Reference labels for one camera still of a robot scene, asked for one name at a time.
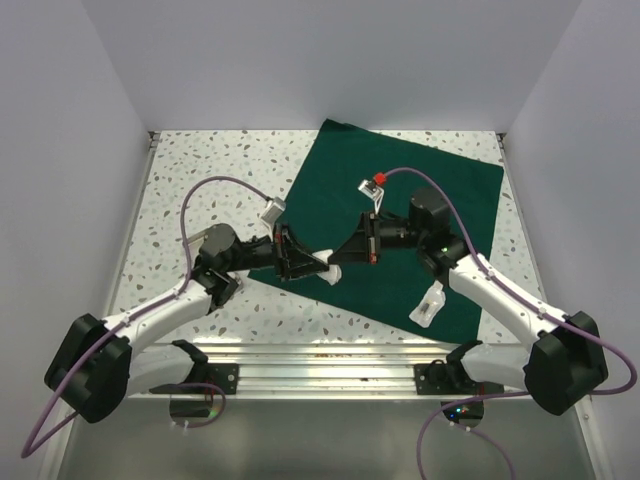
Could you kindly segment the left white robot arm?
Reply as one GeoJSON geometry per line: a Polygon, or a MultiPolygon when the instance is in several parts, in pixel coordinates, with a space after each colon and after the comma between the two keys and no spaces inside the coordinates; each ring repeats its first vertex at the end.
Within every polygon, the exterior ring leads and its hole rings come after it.
{"type": "Polygon", "coordinates": [[[158,386],[197,392],[208,379],[204,354],[187,341],[155,344],[223,307],[240,287],[238,272],[271,268],[282,280],[318,275],[330,284],[341,277],[339,267],[328,262],[331,251],[311,252],[284,224],[249,241],[223,223],[202,236],[182,283],[123,313],[104,319],[84,314],[72,323],[44,376],[55,398],[96,423],[126,397],[158,386]]]}

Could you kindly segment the stainless steel instrument tray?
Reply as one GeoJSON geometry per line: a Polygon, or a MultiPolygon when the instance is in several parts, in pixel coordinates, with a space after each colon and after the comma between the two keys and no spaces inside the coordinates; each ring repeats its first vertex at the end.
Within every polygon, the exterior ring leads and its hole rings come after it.
{"type": "Polygon", "coordinates": [[[208,229],[205,228],[191,236],[188,237],[187,242],[189,245],[196,245],[196,244],[201,244],[204,239],[205,236],[207,235],[208,229]]]}

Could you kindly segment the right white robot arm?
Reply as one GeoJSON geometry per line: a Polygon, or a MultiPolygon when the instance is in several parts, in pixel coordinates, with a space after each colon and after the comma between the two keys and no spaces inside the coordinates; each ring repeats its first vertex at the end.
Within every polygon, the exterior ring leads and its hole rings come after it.
{"type": "Polygon", "coordinates": [[[449,288],[488,312],[519,341],[493,348],[464,343],[424,375],[456,392],[493,383],[528,392],[545,411],[561,415],[608,377],[596,322],[587,314],[567,315],[530,295],[498,272],[451,228],[451,208],[432,187],[416,190],[405,218],[364,212],[353,235],[334,253],[331,265],[379,262],[386,249],[413,249],[434,278],[430,294],[413,311],[427,318],[449,288]]]}

